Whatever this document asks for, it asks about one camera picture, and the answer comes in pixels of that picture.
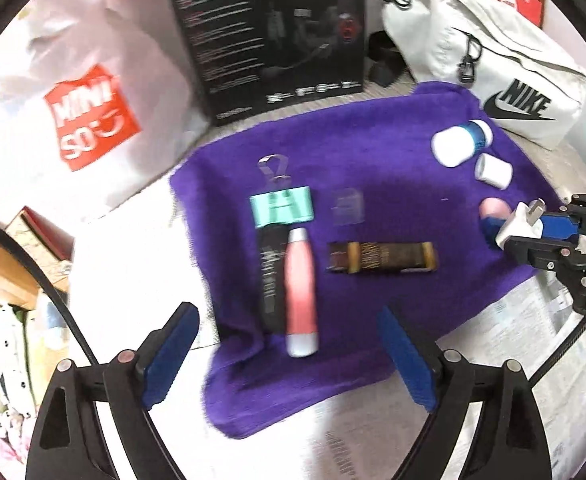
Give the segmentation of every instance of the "pink water bottle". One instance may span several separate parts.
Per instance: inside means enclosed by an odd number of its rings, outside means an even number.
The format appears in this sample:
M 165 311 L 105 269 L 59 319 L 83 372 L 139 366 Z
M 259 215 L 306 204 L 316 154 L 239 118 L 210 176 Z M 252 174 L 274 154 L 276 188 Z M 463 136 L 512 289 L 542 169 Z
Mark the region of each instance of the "pink water bottle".
M 317 352 L 315 312 L 315 269 L 307 230 L 291 229 L 284 259 L 287 289 L 287 352 L 291 357 L 307 357 Z

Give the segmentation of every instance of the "pink object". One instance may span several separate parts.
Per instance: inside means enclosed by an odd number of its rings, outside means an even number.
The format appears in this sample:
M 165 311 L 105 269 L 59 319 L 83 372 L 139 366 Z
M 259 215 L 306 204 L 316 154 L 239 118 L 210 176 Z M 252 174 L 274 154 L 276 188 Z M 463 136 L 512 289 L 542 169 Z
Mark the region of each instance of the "pink object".
M 488 216 L 493 218 L 508 219 L 512 213 L 510 206 L 501 198 L 485 198 L 480 204 L 480 218 L 484 219 Z
M 318 348 L 315 269 L 307 230 L 303 227 L 289 232 L 284 284 L 287 288 L 287 352 L 291 357 L 310 356 Z

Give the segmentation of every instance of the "white pill bottle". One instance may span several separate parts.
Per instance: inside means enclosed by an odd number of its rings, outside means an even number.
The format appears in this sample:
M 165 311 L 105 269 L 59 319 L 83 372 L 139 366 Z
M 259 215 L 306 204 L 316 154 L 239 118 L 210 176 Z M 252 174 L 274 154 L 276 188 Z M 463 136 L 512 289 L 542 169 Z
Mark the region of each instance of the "white pill bottle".
M 455 168 L 488 148 L 492 140 L 490 126 L 480 119 L 474 119 L 433 135 L 431 150 L 442 166 Z

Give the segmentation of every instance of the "headphone box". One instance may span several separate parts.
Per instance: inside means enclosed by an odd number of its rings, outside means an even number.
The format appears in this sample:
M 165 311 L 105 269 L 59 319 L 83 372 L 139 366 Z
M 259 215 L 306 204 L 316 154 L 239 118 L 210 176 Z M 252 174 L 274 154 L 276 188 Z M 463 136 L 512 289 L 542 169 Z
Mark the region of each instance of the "headphone box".
M 364 0 L 170 0 L 214 124 L 361 92 Z

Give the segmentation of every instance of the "screw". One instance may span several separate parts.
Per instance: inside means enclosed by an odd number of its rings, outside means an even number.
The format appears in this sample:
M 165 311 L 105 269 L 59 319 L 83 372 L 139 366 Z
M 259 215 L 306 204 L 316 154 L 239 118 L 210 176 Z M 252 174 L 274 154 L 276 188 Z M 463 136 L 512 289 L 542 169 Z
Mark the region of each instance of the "screw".
M 522 371 L 522 365 L 515 361 L 515 359 L 506 361 L 506 368 L 515 373 Z
M 462 360 L 462 354 L 457 350 L 446 350 L 444 352 L 444 359 L 449 363 L 458 363 Z
M 71 359 L 62 359 L 62 361 L 60 361 L 58 363 L 58 366 L 57 366 L 58 371 L 59 372 L 66 372 L 71 367 L 72 364 L 73 364 L 73 361 L 71 361 Z
M 135 357 L 135 352 L 132 350 L 122 350 L 122 352 L 120 352 L 118 354 L 118 361 L 120 363 L 130 363 L 131 361 L 133 361 L 133 358 Z

